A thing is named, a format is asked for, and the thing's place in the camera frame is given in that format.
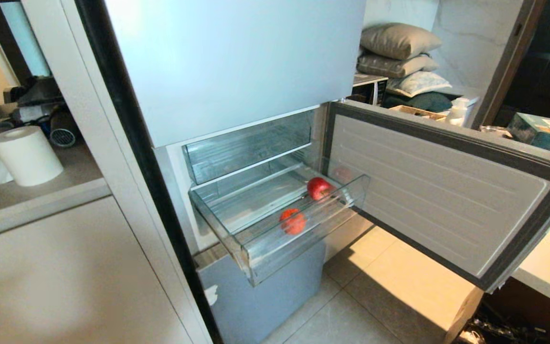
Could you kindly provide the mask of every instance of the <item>kitchen counter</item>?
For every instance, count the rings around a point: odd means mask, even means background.
[[[550,231],[521,263],[513,277],[550,298]]]
[[[0,184],[0,233],[111,194],[83,142],[54,152],[65,170],[53,180],[33,187]]]

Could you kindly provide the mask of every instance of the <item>red apple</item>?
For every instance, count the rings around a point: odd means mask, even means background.
[[[332,185],[324,178],[315,177],[307,183],[307,191],[309,196],[317,201],[332,191]]]
[[[279,216],[279,222],[281,222],[281,229],[289,235],[298,235],[302,233],[307,224],[305,215],[300,213],[296,208],[284,210],[281,216]]]

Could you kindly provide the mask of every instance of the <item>white paper towel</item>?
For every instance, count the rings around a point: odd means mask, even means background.
[[[63,172],[59,158],[37,126],[0,133],[0,159],[20,186],[45,183]]]

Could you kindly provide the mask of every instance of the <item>beige floor tile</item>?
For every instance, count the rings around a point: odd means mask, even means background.
[[[273,331],[261,344],[281,344],[290,338],[301,326],[303,326],[312,316],[324,307],[336,294],[341,287],[326,274],[322,274],[319,291],[314,297],[298,309],[281,326]]]
[[[401,344],[342,290],[286,344]]]
[[[345,290],[407,344],[440,343],[474,286],[397,241]]]
[[[324,270],[344,287],[397,240],[384,229],[375,227],[332,257],[324,265]]]

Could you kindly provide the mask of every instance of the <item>cardboard box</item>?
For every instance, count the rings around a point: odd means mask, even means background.
[[[550,151],[550,118],[517,112],[508,130],[517,141]]]

